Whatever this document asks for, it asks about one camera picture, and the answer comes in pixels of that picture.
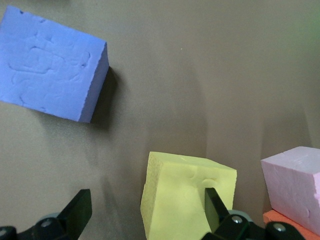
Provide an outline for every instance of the side face of blue block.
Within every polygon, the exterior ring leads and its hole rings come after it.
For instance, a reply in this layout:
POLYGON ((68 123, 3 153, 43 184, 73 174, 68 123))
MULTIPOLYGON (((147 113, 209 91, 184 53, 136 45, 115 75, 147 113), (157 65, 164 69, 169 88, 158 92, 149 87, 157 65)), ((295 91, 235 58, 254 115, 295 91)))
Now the side face of blue block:
POLYGON ((109 68, 107 43, 8 6, 0 26, 0 100, 90 122, 109 68))

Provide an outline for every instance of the side face of yellow block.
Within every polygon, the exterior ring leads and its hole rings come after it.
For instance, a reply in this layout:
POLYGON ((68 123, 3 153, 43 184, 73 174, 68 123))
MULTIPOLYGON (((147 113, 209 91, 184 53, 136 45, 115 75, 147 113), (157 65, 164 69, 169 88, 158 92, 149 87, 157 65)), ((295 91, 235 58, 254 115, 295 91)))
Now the side face of yellow block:
POLYGON ((206 158, 151 152, 141 214, 148 240, 197 240, 210 227, 205 188, 215 188, 232 209, 237 171, 206 158))

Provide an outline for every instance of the blue foam block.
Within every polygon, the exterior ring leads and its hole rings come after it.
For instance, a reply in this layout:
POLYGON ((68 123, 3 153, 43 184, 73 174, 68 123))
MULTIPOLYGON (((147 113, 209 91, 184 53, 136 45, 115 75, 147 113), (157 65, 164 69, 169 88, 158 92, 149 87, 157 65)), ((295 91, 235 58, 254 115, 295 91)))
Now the blue foam block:
POLYGON ((108 69, 106 41, 7 7, 0 26, 0 101, 89 123, 108 69))

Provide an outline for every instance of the orange block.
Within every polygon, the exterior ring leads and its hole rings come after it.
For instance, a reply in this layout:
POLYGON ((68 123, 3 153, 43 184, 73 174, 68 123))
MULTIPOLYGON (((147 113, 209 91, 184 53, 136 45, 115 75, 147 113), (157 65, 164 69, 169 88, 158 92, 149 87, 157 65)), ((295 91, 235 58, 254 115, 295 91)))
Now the orange block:
POLYGON ((267 224, 269 222, 284 222, 294 226, 306 240, 320 240, 319 235, 314 234, 312 231, 309 231, 308 229, 304 228, 303 226, 299 225, 298 223, 292 221, 291 219, 275 210, 264 213, 263 221, 264 224, 267 224))

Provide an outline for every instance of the bolt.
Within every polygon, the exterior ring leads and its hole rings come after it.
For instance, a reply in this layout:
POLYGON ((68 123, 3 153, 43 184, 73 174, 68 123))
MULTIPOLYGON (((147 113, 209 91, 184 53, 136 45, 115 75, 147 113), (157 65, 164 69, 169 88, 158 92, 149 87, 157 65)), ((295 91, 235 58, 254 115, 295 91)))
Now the bolt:
POLYGON ((231 218, 236 224, 241 224, 242 223, 242 218, 239 216, 233 216, 231 218))
POLYGON ((275 224, 273 224, 273 227, 279 232, 285 232, 286 231, 285 226, 283 226, 281 223, 275 223, 275 224))
POLYGON ((46 219, 41 223, 41 227, 43 228, 48 227, 51 223, 52 221, 50 219, 46 219))
POLYGON ((0 230, 0 237, 6 235, 6 233, 7 233, 7 230, 6 230, 5 228, 2 228, 2 229, 0 230))

